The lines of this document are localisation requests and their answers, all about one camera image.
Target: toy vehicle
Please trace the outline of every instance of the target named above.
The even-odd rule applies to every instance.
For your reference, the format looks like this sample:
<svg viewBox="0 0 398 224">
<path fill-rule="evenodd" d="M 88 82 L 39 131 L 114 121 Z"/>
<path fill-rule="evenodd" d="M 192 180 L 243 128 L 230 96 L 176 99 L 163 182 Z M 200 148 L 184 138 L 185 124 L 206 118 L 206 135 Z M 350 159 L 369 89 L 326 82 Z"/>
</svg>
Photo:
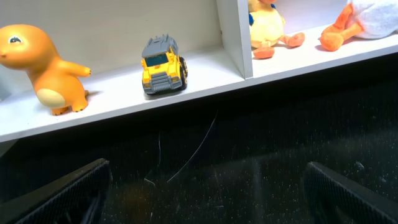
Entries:
<svg viewBox="0 0 398 224">
<path fill-rule="evenodd" d="M 150 39 L 142 51 L 142 86 L 148 95 L 187 88 L 187 64 L 169 35 Z"/>
</svg>

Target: charmander figurine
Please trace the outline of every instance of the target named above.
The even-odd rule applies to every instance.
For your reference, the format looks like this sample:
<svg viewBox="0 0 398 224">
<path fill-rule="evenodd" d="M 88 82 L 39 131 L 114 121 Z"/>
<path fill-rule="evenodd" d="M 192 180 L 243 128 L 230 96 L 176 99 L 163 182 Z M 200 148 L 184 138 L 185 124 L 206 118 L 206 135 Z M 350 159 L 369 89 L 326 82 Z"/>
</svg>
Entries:
<svg viewBox="0 0 398 224">
<path fill-rule="evenodd" d="M 37 27 L 17 24 L 1 28 L 0 64 L 25 71 L 37 98 L 54 115 L 70 106 L 79 112 L 88 105 L 88 91 L 78 77 L 90 76 L 90 68 L 62 60 L 50 37 Z"/>
<path fill-rule="evenodd" d="M 248 0 L 250 39 L 256 58 L 271 58 L 279 41 L 289 47 L 301 46 L 305 40 L 303 33 L 289 37 L 284 35 L 285 19 L 278 13 L 272 3 L 277 0 Z"/>
<path fill-rule="evenodd" d="M 398 0 L 348 0 L 336 22 L 320 38 L 329 51 L 352 37 L 381 39 L 398 31 Z"/>
</svg>

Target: orange foot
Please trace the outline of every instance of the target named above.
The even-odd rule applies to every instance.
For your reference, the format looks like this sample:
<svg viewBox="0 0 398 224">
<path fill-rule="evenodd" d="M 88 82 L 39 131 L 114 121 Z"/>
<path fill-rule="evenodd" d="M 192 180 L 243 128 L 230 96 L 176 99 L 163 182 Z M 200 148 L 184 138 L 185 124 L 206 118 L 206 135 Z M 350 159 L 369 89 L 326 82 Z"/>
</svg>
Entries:
<svg viewBox="0 0 398 224">
<path fill-rule="evenodd" d="M 322 46 L 329 51 L 338 50 L 344 42 L 344 38 L 339 33 L 326 33 L 321 36 Z"/>
<path fill-rule="evenodd" d="M 74 102 L 74 104 L 72 104 L 72 111 L 79 112 L 79 111 L 84 110 L 87 106 L 88 106 L 88 102 L 86 99 L 80 100 L 80 101 Z"/>
<path fill-rule="evenodd" d="M 304 40 L 305 40 L 305 34 L 298 33 L 298 34 L 293 35 L 293 37 L 291 37 L 289 39 L 289 41 L 287 42 L 287 45 L 289 45 L 289 47 L 298 47 L 304 43 Z"/>
<path fill-rule="evenodd" d="M 69 107 L 59 108 L 59 109 L 51 109 L 51 112 L 53 115 L 58 116 L 58 115 L 65 113 L 68 109 L 69 109 Z"/>
<path fill-rule="evenodd" d="M 254 50 L 254 56 L 258 59 L 266 59 L 274 56 L 275 49 L 273 47 L 260 47 Z"/>
<path fill-rule="evenodd" d="M 339 28 L 339 27 L 337 27 L 337 26 L 335 26 L 335 25 L 333 24 L 333 25 L 328 26 L 328 27 L 322 32 L 322 35 L 323 35 L 323 34 L 326 34 L 326 33 L 329 33 L 329 32 L 331 32 L 331 33 L 340 33 L 340 32 L 342 32 L 343 30 L 344 30 L 344 28 Z"/>
</svg>

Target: black glossy floor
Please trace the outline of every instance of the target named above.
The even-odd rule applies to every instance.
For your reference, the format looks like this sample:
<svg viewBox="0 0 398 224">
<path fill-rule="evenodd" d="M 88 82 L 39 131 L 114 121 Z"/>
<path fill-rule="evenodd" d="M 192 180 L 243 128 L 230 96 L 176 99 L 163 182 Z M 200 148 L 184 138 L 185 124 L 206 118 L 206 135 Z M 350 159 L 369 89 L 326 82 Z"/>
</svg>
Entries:
<svg viewBox="0 0 398 224">
<path fill-rule="evenodd" d="M 310 161 L 398 202 L 397 59 L 21 139 L 0 158 L 0 202 L 100 157 L 103 223 L 310 223 Z"/>
</svg>

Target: toy head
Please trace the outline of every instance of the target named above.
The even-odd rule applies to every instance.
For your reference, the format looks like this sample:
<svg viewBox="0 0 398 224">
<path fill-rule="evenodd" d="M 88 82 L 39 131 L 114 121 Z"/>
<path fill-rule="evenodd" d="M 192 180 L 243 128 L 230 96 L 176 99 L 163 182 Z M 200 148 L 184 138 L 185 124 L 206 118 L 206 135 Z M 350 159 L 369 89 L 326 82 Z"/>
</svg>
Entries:
<svg viewBox="0 0 398 224">
<path fill-rule="evenodd" d="M 37 27 L 17 24 L 0 29 L 0 64 L 7 68 L 46 67 L 55 55 L 50 37 Z"/>
<path fill-rule="evenodd" d="M 270 7 L 270 5 L 276 1 L 277 0 L 248 0 L 249 12 L 256 12 L 265 7 Z"/>
</svg>

